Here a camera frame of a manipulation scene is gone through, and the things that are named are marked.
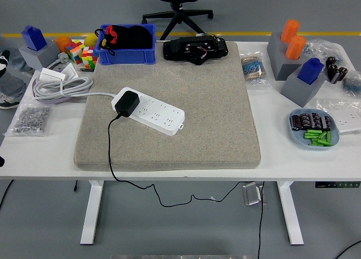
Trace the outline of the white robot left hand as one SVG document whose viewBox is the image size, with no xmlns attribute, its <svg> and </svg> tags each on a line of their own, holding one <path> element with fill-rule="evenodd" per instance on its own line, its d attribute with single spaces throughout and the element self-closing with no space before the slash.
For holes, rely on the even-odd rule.
<svg viewBox="0 0 361 259">
<path fill-rule="evenodd" d="M 2 77 L 7 71 L 9 58 L 10 58 L 10 51 L 9 50 L 3 51 L 0 56 L 0 77 Z"/>
</svg>

